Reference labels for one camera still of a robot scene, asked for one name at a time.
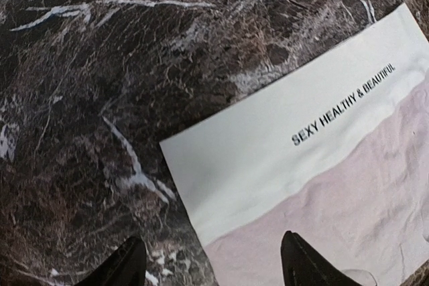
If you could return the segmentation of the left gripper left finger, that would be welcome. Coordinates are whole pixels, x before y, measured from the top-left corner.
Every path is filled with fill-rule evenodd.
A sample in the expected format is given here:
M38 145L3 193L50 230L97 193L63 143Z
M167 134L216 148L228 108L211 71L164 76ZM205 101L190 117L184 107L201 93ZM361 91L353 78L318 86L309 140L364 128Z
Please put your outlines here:
M144 286L146 268L145 243L131 236L76 286Z

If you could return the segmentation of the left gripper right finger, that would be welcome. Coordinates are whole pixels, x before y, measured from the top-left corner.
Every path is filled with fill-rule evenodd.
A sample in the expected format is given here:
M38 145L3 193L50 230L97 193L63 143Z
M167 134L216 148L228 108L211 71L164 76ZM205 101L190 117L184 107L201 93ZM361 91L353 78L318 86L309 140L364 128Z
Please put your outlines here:
M359 285L336 269L296 232L285 232L280 253L286 286Z

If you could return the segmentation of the pink white underwear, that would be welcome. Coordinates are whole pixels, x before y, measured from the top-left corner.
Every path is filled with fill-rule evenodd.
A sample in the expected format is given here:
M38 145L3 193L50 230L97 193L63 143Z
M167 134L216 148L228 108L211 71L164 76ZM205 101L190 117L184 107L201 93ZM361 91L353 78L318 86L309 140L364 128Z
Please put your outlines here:
M407 5L160 147L219 285L282 285L289 230L366 285L428 260L428 40Z

